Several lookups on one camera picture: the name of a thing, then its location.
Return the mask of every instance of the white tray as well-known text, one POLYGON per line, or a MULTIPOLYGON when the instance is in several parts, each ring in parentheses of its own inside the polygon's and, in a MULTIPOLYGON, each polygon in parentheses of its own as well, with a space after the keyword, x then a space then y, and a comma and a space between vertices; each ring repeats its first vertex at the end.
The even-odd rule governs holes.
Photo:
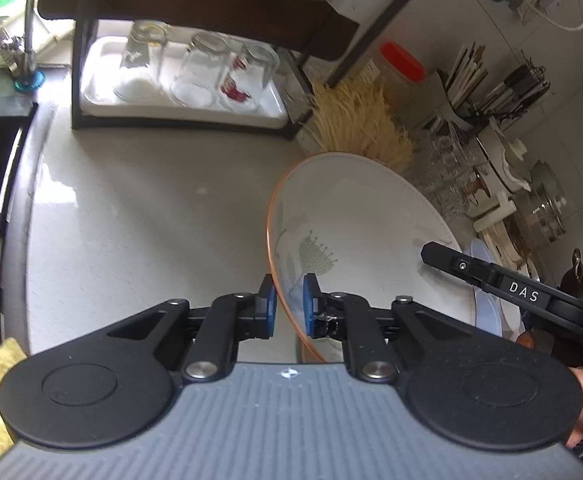
POLYGON ((97 117, 152 117, 272 129, 282 128, 287 123, 287 110, 273 83, 265 89, 260 106, 248 114, 227 110, 217 101, 208 108, 184 107, 174 101, 169 95, 169 85, 187 51, 187 45, 183 43, 168 43, 160 75, 162 90, 152 102, 123 101, 114 94, 112 85, 126 41, 119 36, 106 36, 94 41, 89 49, 80 91, 80 107, 84 113, 97 117))

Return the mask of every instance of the clear glass cup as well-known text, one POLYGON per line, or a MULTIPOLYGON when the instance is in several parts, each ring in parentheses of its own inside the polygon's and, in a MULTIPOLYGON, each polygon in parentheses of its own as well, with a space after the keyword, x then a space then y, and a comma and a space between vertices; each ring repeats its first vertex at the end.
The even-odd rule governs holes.
POLYGON ((236 112, 256 110, 278 65, 278 54, 270 46, 245 43, 221 78, 218 87, 220 103, 236 112))
POLYGON ((196 34, 171 85, 172 97, 187 107, 210 106, 216 101, 216 87, 229 55, 227 42, 218 34, 196 34))
POLYGON ((160 91, 160 70, 167 44, 165 23, 134 22, 114 83, 114 93, 124 101, 151 101, 160 91))

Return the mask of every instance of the bundle of noodles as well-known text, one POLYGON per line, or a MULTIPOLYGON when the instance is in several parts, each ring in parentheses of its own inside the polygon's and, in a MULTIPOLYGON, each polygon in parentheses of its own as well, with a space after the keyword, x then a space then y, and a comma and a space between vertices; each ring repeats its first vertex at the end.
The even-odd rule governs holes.
POLYGON ((313 136, 327 152, 363 155, 401 173, 409 167, 412 142, 394 123, 382 87, 346 78, 334 89, 314 84, 313 136))

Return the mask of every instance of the red lid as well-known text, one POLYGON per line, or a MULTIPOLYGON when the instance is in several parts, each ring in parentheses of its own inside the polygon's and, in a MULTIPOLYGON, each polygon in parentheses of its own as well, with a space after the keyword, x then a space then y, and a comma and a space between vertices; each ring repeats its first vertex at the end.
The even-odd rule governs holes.
POLYGON ((417 83, 425 78, 425 69, 418 60, 398 43, 388 41, 380 47, 380 53, 387 61, 410 81, 417 83))

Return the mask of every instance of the faucet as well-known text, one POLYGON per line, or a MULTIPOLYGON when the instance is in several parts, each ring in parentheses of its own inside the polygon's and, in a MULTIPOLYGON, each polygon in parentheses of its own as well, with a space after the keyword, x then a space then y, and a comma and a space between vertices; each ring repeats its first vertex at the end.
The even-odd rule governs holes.
POLYGON ((16 66, 12 72, 16 77, 14 86, 19 92, 32 92, 41 87, 45 80, 42 72, 37 70, 36 52, 34 51, 34 4, 36 0, 25 0, 25 27, 22 36, 11 36, 0 42, 3 50, 16 66))

